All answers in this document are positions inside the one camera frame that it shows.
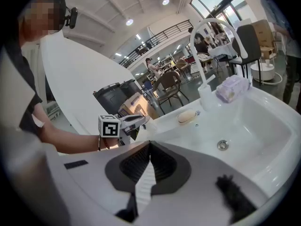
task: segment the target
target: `headset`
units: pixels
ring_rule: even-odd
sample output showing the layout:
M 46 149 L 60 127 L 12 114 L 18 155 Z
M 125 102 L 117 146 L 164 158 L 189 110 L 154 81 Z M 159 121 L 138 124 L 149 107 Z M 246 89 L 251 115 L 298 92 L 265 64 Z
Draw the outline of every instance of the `headset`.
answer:
M 68 7 L 66 8 L 69 11 L 70 15 L 65 17 L 65 20 L 67 21 L 65 26 L 69 26 L 71 29 L 73 29 L 76 24 L 78 11 L 77 8 L 72 8 L 71 10 Z

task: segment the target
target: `cardboard box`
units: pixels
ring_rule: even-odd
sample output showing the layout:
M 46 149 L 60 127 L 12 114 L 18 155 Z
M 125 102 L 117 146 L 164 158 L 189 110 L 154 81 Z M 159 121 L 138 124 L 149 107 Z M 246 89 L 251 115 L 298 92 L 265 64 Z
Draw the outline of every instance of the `cardboard box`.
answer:
M 266 19 L 259 20 L 252 23 L 252 26 L 255 29 L 263 57 L 269 59 L 271 54 L 277 54 L 275 40 L 268 21 Z
M 141 112 L 143 115 L 149 115 L 153 120 L 159 118 L 157 112 L 139 92 L 136 92 L 125 103 L 122 104 L 118 113 L 121 116 L 134 115 Z
M 274 48 L 271 47 L 260 47 L 260 50 L 264 59 L 270 59 L 270 55 L 274 53 Z

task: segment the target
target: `railing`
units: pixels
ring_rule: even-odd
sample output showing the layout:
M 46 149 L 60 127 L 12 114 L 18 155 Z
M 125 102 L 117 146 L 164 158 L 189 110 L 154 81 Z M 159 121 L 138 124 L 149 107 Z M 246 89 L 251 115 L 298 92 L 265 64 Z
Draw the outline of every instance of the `railing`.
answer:
M 178 23 L 174 26 L 171 26 L 164 31 L 156 34 L 155 36 L 151 37 L 149 40 L 145 41 L 145 45 L 140 45 L 137 48 L 135 48 L 128 56 L 127 58 L 124 58 L 119 64 L 123 67 L 128 68 L 131 63 L 133 63 L 137 58 L 142 56 L 144 53 L 152 49 L 153 47 L 156 47 L 159 43 L 175 36 L 178 33 L 181 33 L 183 31 L 188 31 L 189 28 L 192 28 L 192 24 L 189 20 L 186 20 L 184 22 Z

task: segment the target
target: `sink basin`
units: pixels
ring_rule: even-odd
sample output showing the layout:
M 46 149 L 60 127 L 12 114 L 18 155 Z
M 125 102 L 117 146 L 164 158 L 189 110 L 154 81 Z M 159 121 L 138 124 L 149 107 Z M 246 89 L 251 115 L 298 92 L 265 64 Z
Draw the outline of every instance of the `sink basin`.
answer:
M 192 108 L 201 111 L 180 126 L 176 116 Z M 156 140 L 219 158 L 256 183 L 271 197 L 287 181 L 301 156 L 301 116 L 277 98 L 256 88 L 231 104 L 205 112 L 199 100 L 154 120 L 156 133 L 139 140 Z M 221 151 L 217 143 L 226 140 Z

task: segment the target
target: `white faucet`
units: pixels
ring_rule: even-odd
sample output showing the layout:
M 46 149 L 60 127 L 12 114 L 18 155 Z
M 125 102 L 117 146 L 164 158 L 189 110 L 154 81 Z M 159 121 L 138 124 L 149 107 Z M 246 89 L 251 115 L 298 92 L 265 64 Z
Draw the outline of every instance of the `white faucet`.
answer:
M 199 73 L 201 74 L 201 78 L 202 78 L 202 81 L 203 81 L 203 84 L 198 88 L 198 92 L 200 94 L 200 102 L 201 102 L 203 108 L 206 111 L 209 111 L 209 110 L 211 110 L 211 109 L 213 109 L 213 108 L 220 105 L 220 103 L 218 102 L 216 96 L 212 93 L 211 88 L 208 85 L 208 83 L 215 78 L 215 75 L 210 76 L 210 78 L 208 80 L 206 80 L 205 74 L 204 74 L 203 69 L 202 69 L 202 65 L 199 61 L 198 55 L 197 55 L 196 50 L 194 48 L 194 36 L 196 35 L 196 32 L 199 29 L 199 27 L 206 24 L 206 23 L 220 23 L 220 24 L 228 27 L 230 29 L 230 31 L 233 33 L 233 35 L 234 35 L 234 37 L 235 37 L 235 39 L 238 43 L 238 46 L 239 46 L 239 49 L 240 49 L 240 52 L 241 52 L 241 57 L 242 58 L 248 58 L 248 54 L 247 54 L 247 52 L 246 52 L 246 50 L 245 50 L 245 48 L 244 48 L 244 46 L 243 46 L 243 44 L 242 44 L 242 42 L 239 38 L 237 32 L 228 23 L 226 23 L 222 20 L 216 19 L 216 18 L 206 18 L 202 22 L 200 22 L 196 27 L 194 27 L 194 29 L 191 32 L 191 36 L 190 36 L 190 46 L 193 47 L 191 49 L 192 55 L 194 57 L 194 60 L 197 63 Z

